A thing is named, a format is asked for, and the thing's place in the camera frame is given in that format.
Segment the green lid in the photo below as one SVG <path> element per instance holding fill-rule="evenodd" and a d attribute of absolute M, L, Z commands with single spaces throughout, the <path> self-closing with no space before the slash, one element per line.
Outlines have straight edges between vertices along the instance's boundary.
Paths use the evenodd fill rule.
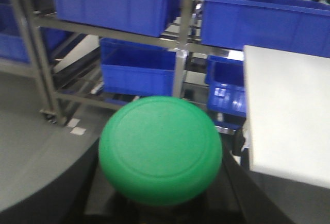
<path fill-rule="evenodd" d="M 205 190 L 218 173 L 222 146 L 211 119 L 178 98 L 154 96 L 120 109 L 106 124 L 101 167 L 123 195 L 172 205 Z"/>

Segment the white board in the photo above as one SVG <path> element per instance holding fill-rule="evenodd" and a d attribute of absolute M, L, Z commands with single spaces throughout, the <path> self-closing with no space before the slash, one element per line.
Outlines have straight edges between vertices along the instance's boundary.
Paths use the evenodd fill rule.
<path fill-rule="evenodd" d="M 251 170 L 330 188 L 330 59 L 244 54 Z"/>

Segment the gray floor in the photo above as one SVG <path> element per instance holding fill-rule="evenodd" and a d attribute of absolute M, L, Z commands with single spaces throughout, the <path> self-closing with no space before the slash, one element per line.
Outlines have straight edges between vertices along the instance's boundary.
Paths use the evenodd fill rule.
<path fill-rule="evenodd" d="M 84 135 L 39 114 L 34 80 L 0 73 L 0 211 L 38 191 L 72 165 L 99 137 L 110 110 L 81 106 Z"/>
<path fill-rule="evenodd" d="M 52 125 L 39 114 L 32 79 L 0 73 L 0 211 L 53 181 L 99 137 L 111 111 L 81 106 L 75 118 L 86 128 Z M 330 223 L 330 190 L 279 178 L 254 176 L 260 188 L 300 224 Z"/>

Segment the caster wheel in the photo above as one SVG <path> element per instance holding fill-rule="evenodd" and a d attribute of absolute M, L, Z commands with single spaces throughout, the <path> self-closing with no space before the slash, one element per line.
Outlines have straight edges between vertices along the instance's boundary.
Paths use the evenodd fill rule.
<path fill-rule="evenodd" d="M 52 114 L 44 114 L 45 119 L 47 120 L 48 123 L 51 124 L 56 124 L 57 120 L 56 120 L 56 116 L 52 115 Z"/>

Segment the blue storage crate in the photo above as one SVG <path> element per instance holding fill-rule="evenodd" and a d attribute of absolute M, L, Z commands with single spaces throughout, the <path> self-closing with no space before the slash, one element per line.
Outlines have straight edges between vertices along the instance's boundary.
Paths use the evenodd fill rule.
<path fill-rule="evenodd" d="M 246 117 L 243 61 L 222 57 L 213 59 L 213 61 L 207 108 Z"/>
<path fill-rule="evenodd" d="M 172 95 L 175 52 L 108 38 L 100 45 L 105 92 Z"/>
<path fill-rule="evenodd" d="M 41 30 L 48 53 L 72 34 L 52 28 L 41 28 Z M 0 0 L 0 57 L 29 62 L 9 0 Z"/>
<path fill-rule="evenodd" d="M 303 0 L 205 0 L 202 43 L 330 57 L 330 6 Z"/>
<path fill-rule="evenodd" d="M 178 16 L 179 0 L 55 0 L 57 17 L 158 37 Z"/>
<path fill-rule="evenodd" d="M 226 60 L 230 60 L 230 59 L 218 57 L 218 56 L 214 56 L 214 55 L 209 55 L 207 57 L 207 63 L 206 63 L 207 67 L 206 67 L 206 75 L 205 75 L 206 84 L 210 84 L 211 79 L 213 78 L 214 70 L 215 70 L 215 63 L 226 61 Z"/>

